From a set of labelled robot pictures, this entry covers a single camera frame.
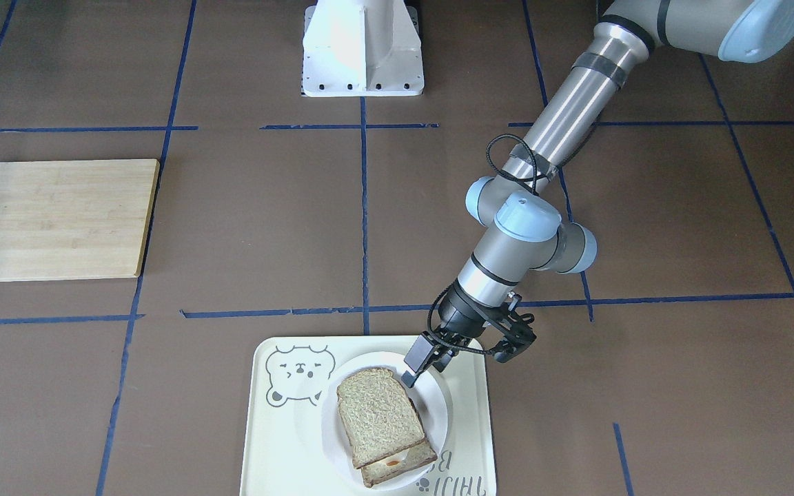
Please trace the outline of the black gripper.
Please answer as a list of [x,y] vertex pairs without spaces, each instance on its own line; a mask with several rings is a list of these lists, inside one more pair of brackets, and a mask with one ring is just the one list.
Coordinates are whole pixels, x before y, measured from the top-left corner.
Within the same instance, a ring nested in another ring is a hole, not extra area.
[[400,380],[406,387],[414,387],[429,367],[443,373],[459,351],[478,351],[470,343],[482,335],[486,321],[457,282],[451,283],[432,302],[431,314],[438,315],[438,326],[431,328],[431,334],[419,335],[404,358],[407,371]]

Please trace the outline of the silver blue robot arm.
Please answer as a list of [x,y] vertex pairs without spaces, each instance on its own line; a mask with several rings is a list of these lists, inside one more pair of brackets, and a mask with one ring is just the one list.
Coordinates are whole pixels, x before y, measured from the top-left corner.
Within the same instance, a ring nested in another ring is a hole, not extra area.
[[710,54],[722,61],[759,63],[794,38],[794,1],[615,1],[593,29],[558,91],[504,166],[467,191],[467,211],[485,234],[457,278],[435,299],[428,324],[407,352],[406,387],[429,368],[443,371],[485,329],[501,340],[483,355],[500,363],[535,341],[532,317],[520,315],[516,287],[530,271],[580,273],[598,254],[595,236],[565,223],[541,192],[582,148],[608,101],[631,70],[659,47]]

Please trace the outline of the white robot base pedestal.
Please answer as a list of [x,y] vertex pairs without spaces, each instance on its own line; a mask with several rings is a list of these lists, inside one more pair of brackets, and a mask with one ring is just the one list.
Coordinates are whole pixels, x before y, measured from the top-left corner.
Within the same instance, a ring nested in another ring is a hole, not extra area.
[[413,97],[425,75],[415,1],[318,1],[305,10],[306,97]]

